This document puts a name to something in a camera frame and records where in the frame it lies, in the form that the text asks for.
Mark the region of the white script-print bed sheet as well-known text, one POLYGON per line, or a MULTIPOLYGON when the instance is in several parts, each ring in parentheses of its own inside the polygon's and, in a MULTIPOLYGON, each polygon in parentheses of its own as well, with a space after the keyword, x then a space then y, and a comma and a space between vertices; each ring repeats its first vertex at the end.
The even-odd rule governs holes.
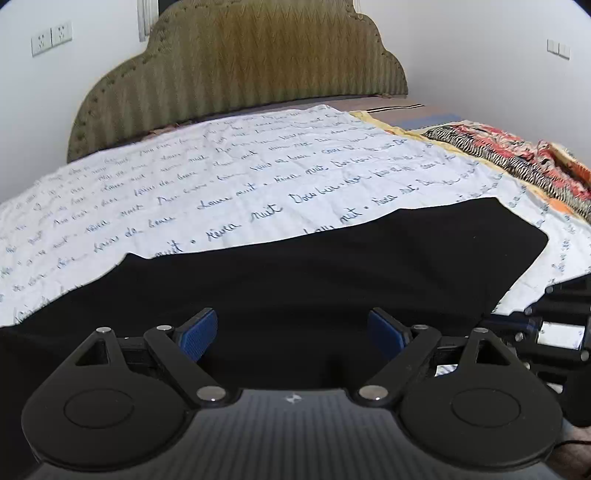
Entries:
POLYGON ((208 121, 92 154, 4 202, 1 322, 21 322, 128 253, 276 241, 486 197, 549 238, 500 312, 589 271, 587 222, 442 143, 327 105, 208 121))

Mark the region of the white wall light switch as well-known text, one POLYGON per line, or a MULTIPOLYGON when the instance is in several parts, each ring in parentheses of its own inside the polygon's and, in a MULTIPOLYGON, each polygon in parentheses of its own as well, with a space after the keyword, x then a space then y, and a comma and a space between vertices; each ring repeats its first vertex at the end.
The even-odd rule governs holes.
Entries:
POLYGON ((571 58, 571 48, 567 44, 558 42, 556 40, 547 40, 547 51, 565 60, 569 60, 571 58))

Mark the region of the white double wall socket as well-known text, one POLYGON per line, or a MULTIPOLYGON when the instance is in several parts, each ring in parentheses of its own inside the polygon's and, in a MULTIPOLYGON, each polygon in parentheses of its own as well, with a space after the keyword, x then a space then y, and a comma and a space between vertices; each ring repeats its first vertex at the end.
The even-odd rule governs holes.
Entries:
POLYGON ((70 42, 72 39, 73 29, 70 21, 44 29, 31 37, 31 55, 36 57, 54 47, 70 42))

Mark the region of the black pants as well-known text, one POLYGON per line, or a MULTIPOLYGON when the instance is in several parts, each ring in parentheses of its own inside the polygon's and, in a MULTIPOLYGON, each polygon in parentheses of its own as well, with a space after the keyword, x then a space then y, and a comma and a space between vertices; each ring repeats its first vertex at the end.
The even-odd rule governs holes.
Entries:
POLYGON ((273 243, 127 255, 100 279, 2 329, 1 444, 25 446, 26 400, 98 327, 136 336, 211 307, 221 328, 215 377, 240 386, 343 386, 369 367, 371 309, 466 333, 547 244, 540 229, 485 198, 273 243))

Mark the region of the olive upholstered headboard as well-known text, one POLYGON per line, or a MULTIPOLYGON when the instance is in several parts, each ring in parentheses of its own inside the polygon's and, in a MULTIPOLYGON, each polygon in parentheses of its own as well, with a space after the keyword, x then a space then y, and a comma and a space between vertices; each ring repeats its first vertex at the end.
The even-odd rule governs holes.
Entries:
POLYGON ((400 61, 349 1, 178 1, 145 51, 83 100, 67 160, 175 123, 269 104, 408 93, 400 61))

